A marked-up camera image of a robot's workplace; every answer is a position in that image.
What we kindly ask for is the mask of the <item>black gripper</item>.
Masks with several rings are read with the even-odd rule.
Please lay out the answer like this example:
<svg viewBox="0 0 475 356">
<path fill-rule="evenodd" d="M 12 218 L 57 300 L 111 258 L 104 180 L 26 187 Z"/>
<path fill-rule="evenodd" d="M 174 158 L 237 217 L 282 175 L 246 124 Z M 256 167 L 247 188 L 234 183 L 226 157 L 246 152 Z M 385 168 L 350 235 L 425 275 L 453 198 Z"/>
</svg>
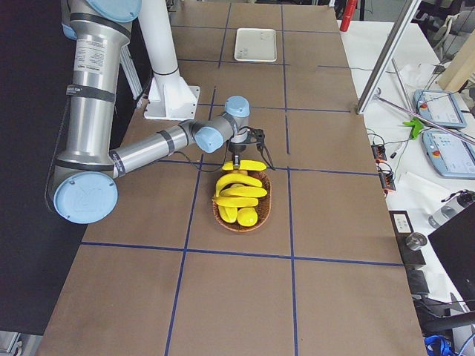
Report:
<svg viewBox="0 0 475 356">
<path fill-rule="evenodd" d="M 233 172 L 237 173 L 240 168 L 240 155 L 246 150 L 246 144 L 230 142 L 228 150 L 233 156 Z"/>
</svg>

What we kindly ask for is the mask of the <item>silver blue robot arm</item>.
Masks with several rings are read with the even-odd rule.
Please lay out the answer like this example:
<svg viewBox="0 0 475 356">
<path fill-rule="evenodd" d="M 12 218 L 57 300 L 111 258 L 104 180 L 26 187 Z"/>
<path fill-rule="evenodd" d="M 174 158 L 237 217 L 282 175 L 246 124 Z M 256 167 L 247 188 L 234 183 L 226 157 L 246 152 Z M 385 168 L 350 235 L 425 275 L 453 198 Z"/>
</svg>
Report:
<svg viewBox="0 0 475 356">
<path fill-rule="evenodd" d="M 120 58 L 139 22 L 153 73 L 153 117 L 174 126 L 111 149 Z M 76 42 L 73 79 L 68 85 L 68 137 L 55 159 L 47 190 L 56 212 L 72 223 L 94 223 L 110 214 L 118 200 L 115 180 L 195 144 L 211 153 L 224 143 L 245 139 L 249 103 L 226 100 L 224 112 L 209 120 L 194 118 L 199 88 L 180 75 L 168 10 L 164 1 L 63 1 L 64 34 Z"/>
</svg>

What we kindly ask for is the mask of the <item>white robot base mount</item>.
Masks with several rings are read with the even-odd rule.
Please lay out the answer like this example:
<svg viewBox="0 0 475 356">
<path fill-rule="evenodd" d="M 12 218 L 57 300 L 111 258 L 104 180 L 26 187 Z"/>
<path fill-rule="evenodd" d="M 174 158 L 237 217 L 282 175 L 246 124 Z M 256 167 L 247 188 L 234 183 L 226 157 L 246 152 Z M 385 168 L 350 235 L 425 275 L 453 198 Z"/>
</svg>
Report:
<svg viewBox="0 0 475 356">
<path fill-rule="evenodd" d="M 145 118 L 193 119 L 200 88 L 180 75 L 166 2 L 143 1 L 139 23 L 154 76 Z"/>
</svg>

